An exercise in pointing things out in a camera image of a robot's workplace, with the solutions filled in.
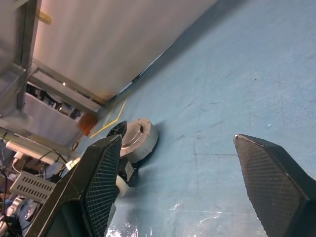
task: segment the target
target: orange object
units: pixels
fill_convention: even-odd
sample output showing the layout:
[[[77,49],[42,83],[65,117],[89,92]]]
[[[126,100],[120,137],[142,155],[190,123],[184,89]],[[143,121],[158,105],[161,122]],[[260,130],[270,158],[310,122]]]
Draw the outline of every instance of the orange object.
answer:
[[[78,126],[84,132],[84,135],[88,136],[91,129],[96,125],[97,122],[98,122],[98,118],[96,115],[85,113],[81,117],[78,123]]]

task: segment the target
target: white wall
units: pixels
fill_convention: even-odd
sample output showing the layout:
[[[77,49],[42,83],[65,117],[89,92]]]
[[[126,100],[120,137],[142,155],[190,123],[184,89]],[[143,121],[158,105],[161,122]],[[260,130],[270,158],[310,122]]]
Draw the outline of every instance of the white wall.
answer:
[[[107,100],[216,0],[42,0],[34,58]]]

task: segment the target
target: wire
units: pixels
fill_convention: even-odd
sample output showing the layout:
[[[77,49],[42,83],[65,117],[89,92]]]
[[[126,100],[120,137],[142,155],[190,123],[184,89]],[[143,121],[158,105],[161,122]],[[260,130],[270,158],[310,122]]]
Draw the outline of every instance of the wire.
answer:
[[[5,136],[8,134],[8,132],[5,132],[5,134],[2,136],[1,138],[1,142],[3,142],[3,140],[5,140]]]
[[[78,147],[78,145],[79,145],[78,142],[74,142],[71,150],[74,151]]]
[[[64,162],[65,164],[67,163],[67,161],[61,156],[61,154],[60,154],[59,152],[55,151],[55,150],[51,150],[51,151],[45,153],[44,155],[42,155],[42,156],[39,158],[39,160],[43,159],[45,156],[47,156],[48,154],[50,154],[50,153],[52,153],[52,152],[54,152],[54,153],[56,153],[56,154],[58,155],[58,159],[57,159],[56,162],[58,162],[58,160],[59,160],[59,158],[60,158],[60,159],[63,160],[63,162]]]
[[[8,219],[7,219],[7,216],[6,216],[6,209],[5,209],[5,197],[6,197],[6,190],[7,190],[7,186],[8,186],[8,176],[6,175],[6,173],[0,169],[0,173],[4,176],[5,178],[5,185],[4,185],[4,199],[2,200],[2,216],[3,216],[3,219],[4,219],[4,222],[6,223],[6,226],[8,227],[8,230],[14,232],[17,236],[18,236],[18,233],[17,232],[21,232],[25,229],[27,229],[32,223],[33,221],[28,224],[26,227],[24,228],[21,228],[19,230],[17,229],[12,229],[11,226],[9,225],[9,222],[8,222]]]
[[[63,168],[61,168],[61,169],[59,170],[58,176],[59,176],[60,178],[61,178],[61,176],[63,175],[65,168],[66,168],[66,167],[63,167]]]
[[[12,163],[12,169],[15,171],[15,172],[17,172],[18,174],[20,174],[21,173],[21,171],[19,171],[19,170],[17,170],[17,168],[15,168],[15,163],[14,163],[14,161],[13,161],[13,163]]]

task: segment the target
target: white panel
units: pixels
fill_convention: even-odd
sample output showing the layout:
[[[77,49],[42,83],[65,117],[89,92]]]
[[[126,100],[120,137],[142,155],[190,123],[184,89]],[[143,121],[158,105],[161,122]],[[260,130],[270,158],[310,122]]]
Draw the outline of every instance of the white panel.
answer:
[[[107,100],[216,0],[42,0],[34,58]]]
[[[28,93],[23,111],[31,117],[30,132],[60,145],[72,145],[82,133],[76,121]]]

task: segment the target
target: yellow tape line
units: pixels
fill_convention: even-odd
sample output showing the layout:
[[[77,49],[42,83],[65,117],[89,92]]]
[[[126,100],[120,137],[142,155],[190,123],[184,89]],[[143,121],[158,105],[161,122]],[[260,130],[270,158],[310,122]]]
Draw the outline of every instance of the yellow tape line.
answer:
[[[108,123],[110,115],[111,115],[111,112],[112,112],[112,109],[110,110],[109,115],[107,117],[107,120],[105,120],[105,123],[103,124],[103,126],[105,126]]]
[[[109,124],[104,125],[99,131],[97,131],[96,133],[92,134],[92,135],[90,136],[90,138],[93,138],[94,136],[96,136],[96,135],[98,135],[100,132],[102,132],[104,129],[107,129],[109,126],[111,126],[111,125],[113,125],[114,123],[116,123],[116,122],[119,120],[119,117],[120,117],[120,115],[121,115],[121,113],[122,113],[122,111],[123,111],[123,109],[124,109],[125,103],[126,103],[126,99],[125,99],[125,101],[124,101],[124,103],[123,103],[123,105],[122,105],[122,108],[121,108],[120,111],[119,111],[118,117],[117,117],[115,120],[113,120],[112,122],[110,122]]]

